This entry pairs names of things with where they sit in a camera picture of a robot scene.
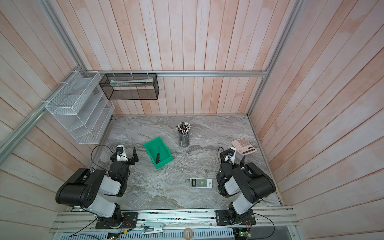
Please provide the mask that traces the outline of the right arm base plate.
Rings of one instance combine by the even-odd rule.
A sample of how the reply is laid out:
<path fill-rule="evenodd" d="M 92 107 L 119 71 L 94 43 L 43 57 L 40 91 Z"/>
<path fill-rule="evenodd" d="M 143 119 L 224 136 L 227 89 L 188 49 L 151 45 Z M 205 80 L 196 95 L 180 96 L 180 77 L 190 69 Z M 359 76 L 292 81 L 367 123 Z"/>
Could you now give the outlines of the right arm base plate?
<path fill-rule="evenodd" d="M 256 219 L 253 210 L 248 210 L 246 213 L 238 215 L 235 210 L 225 209 L 216 210 L 215 214 L 218 226 L 256 224 Z"/>

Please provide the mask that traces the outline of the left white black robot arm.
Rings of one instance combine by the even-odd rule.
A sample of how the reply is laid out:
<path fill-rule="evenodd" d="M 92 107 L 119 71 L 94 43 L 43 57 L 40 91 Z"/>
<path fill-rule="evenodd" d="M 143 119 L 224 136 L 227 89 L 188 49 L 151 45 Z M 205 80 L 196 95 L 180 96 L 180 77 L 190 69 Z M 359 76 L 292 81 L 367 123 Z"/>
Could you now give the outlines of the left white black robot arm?
<path fill-rule="evenodd" d="M 108 171 L 79 168 L 57 191 L 56 202 L 79 208 L 96 216 L 97 228 L 122 227 L 128 222 L 119 204 L 112 203 L 106 196 L 122 197 L 128 186 L 130 166 L 139 161 L 136 149 L 127 157 L 125 147 L 119 145 L 110 157 L 112 164 Z"/>

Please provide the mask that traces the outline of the yellow black screwdriver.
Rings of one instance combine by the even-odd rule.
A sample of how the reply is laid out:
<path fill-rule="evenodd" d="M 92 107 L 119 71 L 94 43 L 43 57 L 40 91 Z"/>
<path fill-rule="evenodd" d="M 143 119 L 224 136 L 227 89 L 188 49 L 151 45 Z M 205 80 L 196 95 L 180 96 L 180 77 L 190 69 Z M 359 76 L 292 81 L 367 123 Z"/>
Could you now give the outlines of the yellow black screwdriver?
<path fill-rule="evenodd" d="M 157 152 L 157 157 L 156 157 L 156 165 L 160 163 L 160 145 L 158 145 L 158 152 Z"/>

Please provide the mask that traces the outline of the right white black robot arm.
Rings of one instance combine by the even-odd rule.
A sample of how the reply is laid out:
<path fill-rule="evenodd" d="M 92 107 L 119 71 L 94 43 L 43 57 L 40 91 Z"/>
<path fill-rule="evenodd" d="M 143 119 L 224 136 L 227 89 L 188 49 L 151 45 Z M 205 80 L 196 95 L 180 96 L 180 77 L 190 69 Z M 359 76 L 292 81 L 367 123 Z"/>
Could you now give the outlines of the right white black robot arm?
<path fill-rule="evenodd" d="M 276 191 L 274 181 L 254 163 L 245 164 L 245 157 L 235 163 L 236 149 L 218 151 L 221 161 L 216 175 L 220 195 L 238 195 L 225 210 L 216 210 L 218 226 L 255 224 L 252 207 Z"/>

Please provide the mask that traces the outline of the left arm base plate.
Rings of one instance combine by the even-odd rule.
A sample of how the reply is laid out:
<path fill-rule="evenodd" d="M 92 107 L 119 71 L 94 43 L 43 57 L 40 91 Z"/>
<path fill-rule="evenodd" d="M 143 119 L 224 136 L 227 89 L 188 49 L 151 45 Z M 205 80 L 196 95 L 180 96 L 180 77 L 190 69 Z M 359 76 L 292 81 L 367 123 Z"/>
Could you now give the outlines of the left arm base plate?
<path fill-rule="evenodd" d="M 120 215 L 113 215 L 110 218 L 97 218 L 95 228 L 97 230 L 106 229 L 134 229 L 137 225 L 138 213 L 137 212 L 126 212 Z"/>

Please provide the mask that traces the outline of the green plastic bin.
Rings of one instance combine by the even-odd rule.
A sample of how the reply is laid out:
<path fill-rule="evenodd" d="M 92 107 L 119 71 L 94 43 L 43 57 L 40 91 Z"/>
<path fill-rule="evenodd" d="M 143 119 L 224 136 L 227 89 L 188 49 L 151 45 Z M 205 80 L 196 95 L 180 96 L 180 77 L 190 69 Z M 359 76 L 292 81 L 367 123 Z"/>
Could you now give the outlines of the green plastic bin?
<path fill-rule="evenodd" d="M 160 137 L 145 143 L 144 147 L 156 169 L 160 169 L 174 160 L 170 149 Z"/>

